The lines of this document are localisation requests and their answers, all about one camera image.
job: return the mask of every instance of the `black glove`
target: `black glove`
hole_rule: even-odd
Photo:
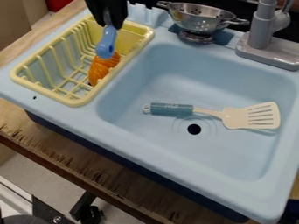
[[[105,26],[104,10],[108,9],[112,25],[117,29],[122,28],[123,21],[128,15],[126,0],[85,0],[95,20],[101,26]]]

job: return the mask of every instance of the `spatula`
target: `spatula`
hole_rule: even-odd
[[[163,116],[190,116],[192,114],[208,114],[222,120],[230,130],[236,129],[277,129],[281,125],[281,115],[277,104],[273,101],[263,102],[245,108],[224,108],[215,111],[195,108],[187,104],[152,102],[143,106],[144,113]]]

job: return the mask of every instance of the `floor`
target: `floor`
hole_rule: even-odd
[[[0,148],[0,157],[4,151],[7,154],[7,149],[1,144]],[[84,192],[82,188],[19,154],[10,156],[8,161],[0,165],[0,176],[34,194],[69,219],[72,218],[68,212]],[[105,214],[103,224],[143,223],[101,199],[94,204]]]

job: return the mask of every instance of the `gray faucet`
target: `gray faucet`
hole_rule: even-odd
[[[274,67],[299,70],[299,44],[272,37],[289,25],[289,9],[294,1],[286,0],[281,10],[275,10],[276,0],[260,0],[250,32],[240,39],[236,53]]]

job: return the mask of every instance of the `dish rack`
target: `dish rack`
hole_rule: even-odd
[[[120,63],[92,87],[88,70],[103,28],[87,16],[11,70],[18,84],[70,107],[90,102],[153,38],[148,26],[125,21],[115,50]]]

